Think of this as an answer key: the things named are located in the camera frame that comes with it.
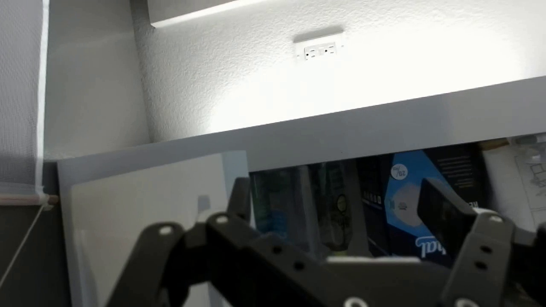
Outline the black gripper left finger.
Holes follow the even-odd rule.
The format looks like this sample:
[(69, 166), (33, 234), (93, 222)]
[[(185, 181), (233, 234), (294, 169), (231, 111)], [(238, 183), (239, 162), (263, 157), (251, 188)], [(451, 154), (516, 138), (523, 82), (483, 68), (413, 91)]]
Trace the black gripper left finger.
[(146, 227), (108, 307), (185, 307), (192, 288), (212, 285), (233, 307), (349, 307), (357, 287), (302, 251), (262, 236), (250, 215), (248, 178), (233, 188), (226, 212), (183, 229)]

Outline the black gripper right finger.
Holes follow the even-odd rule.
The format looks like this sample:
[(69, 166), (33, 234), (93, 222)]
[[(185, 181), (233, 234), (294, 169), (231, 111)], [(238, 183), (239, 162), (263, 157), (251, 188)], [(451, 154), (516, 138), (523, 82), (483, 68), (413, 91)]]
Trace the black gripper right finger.
[(441, 307), (509, 307), (519, 295), (546, 307), (545, 224), (524, 231), (432, 179), (422, 183), (419, 217), (453, 258)]

